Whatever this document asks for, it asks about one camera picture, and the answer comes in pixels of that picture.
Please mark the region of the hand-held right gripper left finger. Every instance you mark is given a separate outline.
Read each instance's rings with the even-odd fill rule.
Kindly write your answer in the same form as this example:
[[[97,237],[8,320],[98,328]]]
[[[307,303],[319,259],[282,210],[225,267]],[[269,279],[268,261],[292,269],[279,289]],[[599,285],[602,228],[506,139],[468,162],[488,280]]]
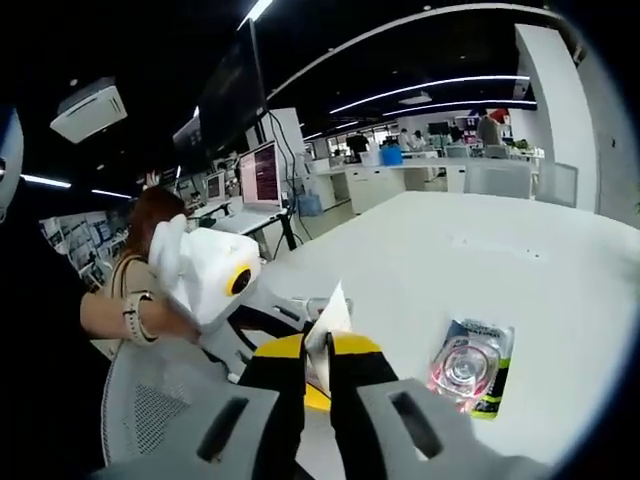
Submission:
[[[122,344],[102,400],[95,479],[293,479],[296,441],[275,425],[278,392],[226,379],[196,346]]]

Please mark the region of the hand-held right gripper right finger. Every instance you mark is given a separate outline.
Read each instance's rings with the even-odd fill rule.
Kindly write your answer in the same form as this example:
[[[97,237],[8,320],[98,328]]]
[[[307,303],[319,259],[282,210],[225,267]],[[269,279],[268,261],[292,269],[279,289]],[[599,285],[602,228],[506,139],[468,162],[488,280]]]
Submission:
[[[328,336],[330,418],[349,479],[546,479],[546,466],[479,441],[471,419],[401,380],[366,336]]]

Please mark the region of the person's left hand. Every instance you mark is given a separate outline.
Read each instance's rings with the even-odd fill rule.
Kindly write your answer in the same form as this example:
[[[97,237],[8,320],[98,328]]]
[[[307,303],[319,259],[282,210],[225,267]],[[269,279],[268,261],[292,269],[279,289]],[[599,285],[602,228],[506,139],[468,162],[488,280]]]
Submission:
[[[200,339],[198,327],[166,300],[148,302],[142,316],[145,328],[154,336],[173,336],[192,344]]]

